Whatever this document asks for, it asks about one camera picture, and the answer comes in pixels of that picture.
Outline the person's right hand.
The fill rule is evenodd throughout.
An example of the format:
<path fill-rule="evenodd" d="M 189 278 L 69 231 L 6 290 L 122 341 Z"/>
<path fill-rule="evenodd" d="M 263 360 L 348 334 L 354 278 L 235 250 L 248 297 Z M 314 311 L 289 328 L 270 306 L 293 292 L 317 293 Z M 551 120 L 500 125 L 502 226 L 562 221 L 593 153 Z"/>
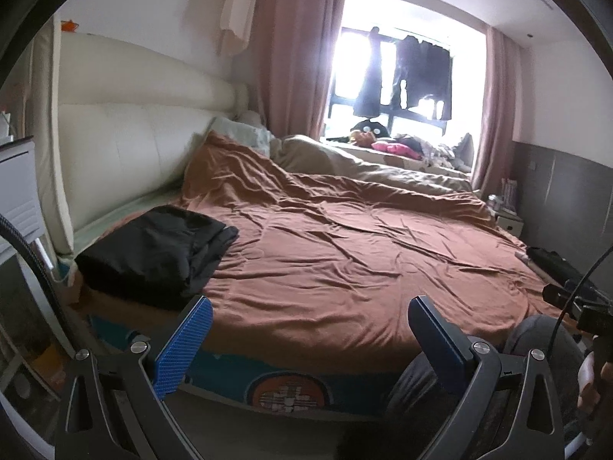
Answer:
<path fill-rule="evenodd" d="M 578 408 L 587 414 L 594 411 L 594 408 L 597 407 L 602 398 L 602 395 L 597 390 L 595 376 L 597 376 L 595 357 L 594 353 L 590 352 L 584 359 L 578 372 Z"/>

